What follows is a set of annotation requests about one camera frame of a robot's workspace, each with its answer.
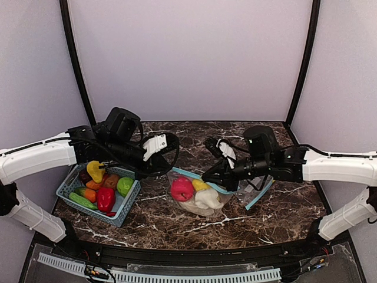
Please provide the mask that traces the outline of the large clear zip bag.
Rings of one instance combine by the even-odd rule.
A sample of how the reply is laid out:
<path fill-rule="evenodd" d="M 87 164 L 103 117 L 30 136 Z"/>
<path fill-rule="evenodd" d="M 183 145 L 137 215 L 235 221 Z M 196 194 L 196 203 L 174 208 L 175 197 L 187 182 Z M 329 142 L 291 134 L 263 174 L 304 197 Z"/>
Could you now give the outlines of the large clear zip bag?
<path fill-rule="evenodd" d="M 200 175 L 176 167 L 167 173 L 167 178 L 168 203 L 195 215 L 219 217 L 233 195 L 220 186 L 202 181 Z"/>

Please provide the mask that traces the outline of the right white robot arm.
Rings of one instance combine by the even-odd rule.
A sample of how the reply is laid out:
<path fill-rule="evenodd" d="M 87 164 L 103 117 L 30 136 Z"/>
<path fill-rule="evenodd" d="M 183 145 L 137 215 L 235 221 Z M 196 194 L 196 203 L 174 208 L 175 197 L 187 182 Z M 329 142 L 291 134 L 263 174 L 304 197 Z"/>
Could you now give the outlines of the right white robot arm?
<path fill-rule="evenodd" d="M 317 243 L 329 242 L 376 217 L 376 152 L 328 153 L 308 144 L 280 147 L 268 126 L 253 126 L 243 137 L 249 154 L 244 159 L 237 159 L 235 146 L 224 139 L 209 137 L 204 142 L 219 159 L 202 174 L 204 182 L 222 186 L 228 192 L 237 191 L 241 180 L 266 176 L 293 183 L 327 180 L 366 185 L 354 200 L 311 224 L 307 239 Z"/>

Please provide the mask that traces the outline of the yellow toy potato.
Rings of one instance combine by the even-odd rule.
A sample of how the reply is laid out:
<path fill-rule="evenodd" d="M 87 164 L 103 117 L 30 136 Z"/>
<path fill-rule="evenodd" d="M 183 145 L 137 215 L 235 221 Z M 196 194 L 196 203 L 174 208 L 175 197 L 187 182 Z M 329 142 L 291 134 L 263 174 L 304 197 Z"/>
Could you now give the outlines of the yellow toy potato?
<path fill-rule="evenodd" d="M 203 182 L 202 180 L 194 179 L 192 181 L 192 185 L 194 187 L 194 190 L 196 192 L 200 192 L 202 190 L 211 189 L 211 186 L 209 186 L 207 183 Z"/>

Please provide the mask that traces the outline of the small clear zip bag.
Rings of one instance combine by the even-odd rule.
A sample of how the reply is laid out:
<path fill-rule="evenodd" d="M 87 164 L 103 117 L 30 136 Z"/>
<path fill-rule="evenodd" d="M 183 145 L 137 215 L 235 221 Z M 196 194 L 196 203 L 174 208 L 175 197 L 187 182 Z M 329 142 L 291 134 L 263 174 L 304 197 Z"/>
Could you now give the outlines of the small clear zip bag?
<path fill-rule="evenodd" d="M 239 182 L 235 196 L 246 210 L 254 206 L 269 190 L 275 180 L 271 176 L 255 177 L 253 180 Z"/>

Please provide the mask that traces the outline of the large red toy apple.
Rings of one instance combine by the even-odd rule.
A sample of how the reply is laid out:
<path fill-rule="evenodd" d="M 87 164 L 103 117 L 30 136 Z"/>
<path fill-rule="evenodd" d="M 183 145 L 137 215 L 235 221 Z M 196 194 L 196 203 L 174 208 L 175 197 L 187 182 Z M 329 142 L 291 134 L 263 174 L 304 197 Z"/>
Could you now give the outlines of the large red toy apple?
<path fill-rule="evenodd" d="M 192 182 L 184 176 L 179 177 L 173 181 L 170 188 L 170 194 L 173 199 L 178 202 L 186 202 L 190 200 L 194 196 Z"/>

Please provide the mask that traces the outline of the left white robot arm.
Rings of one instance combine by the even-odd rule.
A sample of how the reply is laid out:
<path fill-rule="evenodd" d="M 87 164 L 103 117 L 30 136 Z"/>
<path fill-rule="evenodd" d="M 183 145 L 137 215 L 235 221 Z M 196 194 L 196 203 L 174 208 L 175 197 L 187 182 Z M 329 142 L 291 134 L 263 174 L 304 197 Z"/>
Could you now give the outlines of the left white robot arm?
<path fill-rule="evenodd" d="M 93 126 L 70 128 L 42 141 L 1 150 L 1 216 L 14 218 L 51 242 L 59 243 L 75 235 L 70 224 L 30 201 L 17 188 L 16 180 L 93 160 L 103 167 L 122 166 L 139 177 L 161 176 L 175 164 L 164 158 L 171 151 L 179 152 L 175 134 L 144 137 L 139 116 L 119 107 L 114 107 L 104 121 Z"/>

